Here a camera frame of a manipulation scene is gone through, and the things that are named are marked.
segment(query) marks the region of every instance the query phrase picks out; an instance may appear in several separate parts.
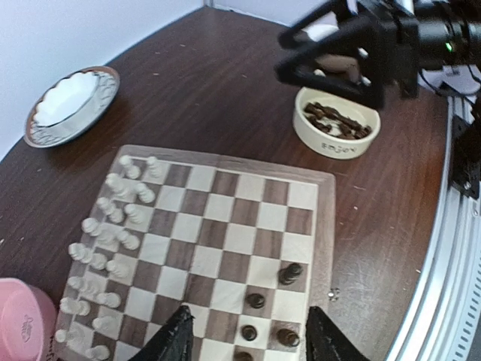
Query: wooden chessboard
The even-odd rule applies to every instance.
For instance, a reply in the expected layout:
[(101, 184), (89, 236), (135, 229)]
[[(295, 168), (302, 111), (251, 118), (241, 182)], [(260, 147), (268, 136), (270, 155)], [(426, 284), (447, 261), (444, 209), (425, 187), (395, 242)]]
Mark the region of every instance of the wooden chessboard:
[[(118, 159), (129, 155), (141, 169), (127, 179)], [(162, 176), (152, 177), (146, 159), (155, 156)], [(118, 293), (122, 303), (112, 309), (91, 295), (65, 288), (64, 297), (90, 303), (86, 316), (59, 314), (57, 329), (80, 329), (82, 344), (56, 344), (65, 361), (87, 360), (87, 348), (106, 345), (110, 358), (134, 356), (181, 305), (195, 316), (193, 361), (232, 360), (241, 350), (254, 360), (298, 361), (304, 342), (289, 348), (276, 340), (281, 328), (304, 338), (309, 305), (326, 308), (334, 249), (334, 176), (230, 156), (127, 145), (120, 149), (109, 173), (134, 186), (144, 182), (156, 194), (151, 204), (131, 193), (115, 196), (104, 184), (98, 197), (116, 206), (134, 203), (147, 215), (136, 224), (110, 223), (94, 205), (91, 217), (112, 232), (127, 229), (141, 240), (136, 250), (121, 244), (99, 244), (83, 234), (80, 242), (129, 267), (116, 278), (81, 262), (73, 262), (69, 277), (95, 281), (101, 292)], [(303, 266), (302, 276), (283, 286), (280, 269), (291, 262)], [(251, 308), (245, 298), (261, 293), (265, 306)], [(97, 332), (96, 317), (112, 316), (116, 327)], [(240, 328), (253, 325), (254, 341)]]

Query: chessboard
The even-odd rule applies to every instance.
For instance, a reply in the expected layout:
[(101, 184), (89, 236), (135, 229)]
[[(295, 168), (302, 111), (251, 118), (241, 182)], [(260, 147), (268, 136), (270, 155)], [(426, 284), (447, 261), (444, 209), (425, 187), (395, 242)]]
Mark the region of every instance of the chessboard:
[(304, 359), (308, 307), (328, 306), (334, 192), (334, 176), (319, 171), (122, 147), (65, 250), (74, 261), (56, 355), (126, 361), (188, 305), (192, 361)]

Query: pink container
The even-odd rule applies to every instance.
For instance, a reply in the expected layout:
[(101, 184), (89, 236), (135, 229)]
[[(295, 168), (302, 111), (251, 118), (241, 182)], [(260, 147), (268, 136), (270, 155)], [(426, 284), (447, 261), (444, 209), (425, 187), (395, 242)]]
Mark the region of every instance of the pink container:
[(43, 291), (15, 278), (0, 278), (1, 361), (43, 361), (55, 320), (55, 307)]

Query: dark wooden table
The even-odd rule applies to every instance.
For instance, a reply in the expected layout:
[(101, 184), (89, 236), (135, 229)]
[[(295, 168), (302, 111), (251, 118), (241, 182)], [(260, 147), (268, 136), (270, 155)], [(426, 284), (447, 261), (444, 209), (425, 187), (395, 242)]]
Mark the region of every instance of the dark wooden table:
[(119, 94), (81, 138), (38, 150), (19, 141), (0, 164), (0, 277), (59, 302), (107, 169), (124, 144), (241, 156), (331, 172), (337, 178), (333, 287), (328, 314), (373, 361), (398, 331), (422, 267), (440, 187), (447, 106), (421, 90), (388, 90), (383, 128), (359, 159), (324, 158), (297, 138), (298, 89), (277, 82), (281, 26), (202, 9), (111, 62)]

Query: white bowl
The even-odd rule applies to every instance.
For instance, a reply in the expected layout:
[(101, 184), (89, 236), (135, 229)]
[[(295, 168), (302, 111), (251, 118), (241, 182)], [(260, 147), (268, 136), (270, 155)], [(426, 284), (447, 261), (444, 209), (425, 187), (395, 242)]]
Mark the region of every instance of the white bowl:
[[(353, 141), (339, 139), (321, 132), (309, 123), (304, 116), (303, 109), (309, 102), (319, 102), (324, 106), (333, 107), (345, 117), (356, 120), (363, 126), (370, 126), (372, 132), (363, 139)], [(302, 88), (295, 97), (293, 123), (298, 137), (310, 149), (323, 156), (335, 159), (352, 159), (361, 156), (381, 130), (381, 119), (374, 109), (309, 88)]]

